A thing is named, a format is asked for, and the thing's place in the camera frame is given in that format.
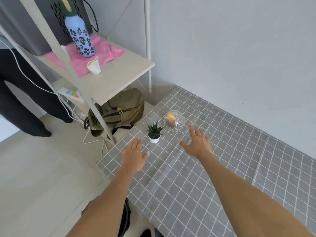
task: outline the wooden handle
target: wooden handle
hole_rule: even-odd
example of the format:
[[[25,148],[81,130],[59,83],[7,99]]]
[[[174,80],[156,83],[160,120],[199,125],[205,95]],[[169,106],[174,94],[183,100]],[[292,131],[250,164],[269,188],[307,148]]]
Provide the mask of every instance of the wooden handle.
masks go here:
[[[64,3],[66,9],[71,12],[71,6],[70,6],[68,0],[62,0],[62,2]]]

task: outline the forearm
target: forearm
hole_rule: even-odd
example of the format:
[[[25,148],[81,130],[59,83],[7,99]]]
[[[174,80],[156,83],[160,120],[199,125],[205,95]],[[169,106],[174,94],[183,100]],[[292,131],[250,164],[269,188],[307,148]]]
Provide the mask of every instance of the forearm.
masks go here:
[[[210,152],[199,157],[237,236],[312,236],[279,203],[235,175]]]
[[[121,167],[103,193],[89,205],[67,237],[117,237],[133,175],[133,171]]]

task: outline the grid pattern tablecloth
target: grid pattern tablecloth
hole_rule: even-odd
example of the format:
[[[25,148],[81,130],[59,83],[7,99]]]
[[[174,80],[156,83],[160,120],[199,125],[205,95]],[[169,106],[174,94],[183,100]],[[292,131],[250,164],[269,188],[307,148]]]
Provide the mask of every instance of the grid pattern tablecloth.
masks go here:
[[[147,137],[147,123],[162,123],[179,110],[186,125],[199,126],[216,157],[227,168],[261,189],[316,234],[316,161],[196,95],[176,87],[105,155],[98,167],[111,180],[122,161],[122,148],[134,137],[150,151],[134,176],[128,198],[165,236],[233,236],[233,228],[201,164],[183,152],[188,128],[163,130],[158,144]]]

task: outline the pink cloth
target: pink cloth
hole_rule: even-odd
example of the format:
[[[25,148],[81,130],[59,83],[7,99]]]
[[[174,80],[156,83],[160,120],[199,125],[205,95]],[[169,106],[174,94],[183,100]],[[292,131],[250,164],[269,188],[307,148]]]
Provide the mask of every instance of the pink cloth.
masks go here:
[[[111,46],[108,42],[101,40],[98,35],[93,35],[90,39],[95,50],[95,55],[91,57],[82,57],[79,55],[74,43],[66,46],[68,55],[70,56],[70,63],[79,77],[83,77],[89,72],[87,64],[89,61],[94,60],[97,56],[99,57],[100,66],[103,66],[110,60],[116,59],[125,53],[124,50]],[[65,69],[64,65],[59,61],[54,52],[48,53],[46,58]]]

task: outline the blue bottle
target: blue bottle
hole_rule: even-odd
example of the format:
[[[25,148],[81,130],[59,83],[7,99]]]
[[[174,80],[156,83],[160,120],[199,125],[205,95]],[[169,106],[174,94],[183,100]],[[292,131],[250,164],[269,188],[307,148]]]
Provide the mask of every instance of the blue bottle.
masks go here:
[[[83,57],[95,55],[93,45],[91,43],[85,23],[77,14],[76,8],[67,3],[61,5],[66,16],[65,25],[69,31],[72,41],[75,43],[78,53]]]

